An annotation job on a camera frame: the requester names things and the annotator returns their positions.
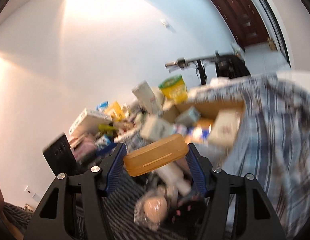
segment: white wall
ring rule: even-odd
[[[142,80],[169,77],[165,62],[229,52],[232,41],[209,0],[31,0],[16,9],[0,25],[5,200],[37,204],[23,190],[42,196],[54,178],[42,149],[84,107],[127,102]],[[182,74],[188,87],[199,85],[195,70]]]
[[[267,0],[279,22],[291,67],[310,71],[310,14],[301,0]]]

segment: person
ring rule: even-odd
[[[16,240],[24,238],[24,233],[32,215],[32,212],[6,203],[0,189],[0,218]]]

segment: electrical outlet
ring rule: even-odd
[[[24,192],[31,198],[33,198],[36,194],[29,186],[26,186],[26,188],[24,189]]]

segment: white bottle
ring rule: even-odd
[[[133,94],[137,97],[140,104],[146,109],[150,114],[158,114],[163,110],[162,105],[156,99],[154,92],[151,90],[150,86],[146,81],[143,81],[132,90]]]
[[[184,180],[183,171],[175,163],[168,163],[155,172],[166,185],[175,185],[182,196],[187,196],[191,192],[191,186]]]

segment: brown door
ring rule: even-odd
[[[211,0],[219,10],[236,42],[245,46],[267,41],[263,20],[251,0]]]

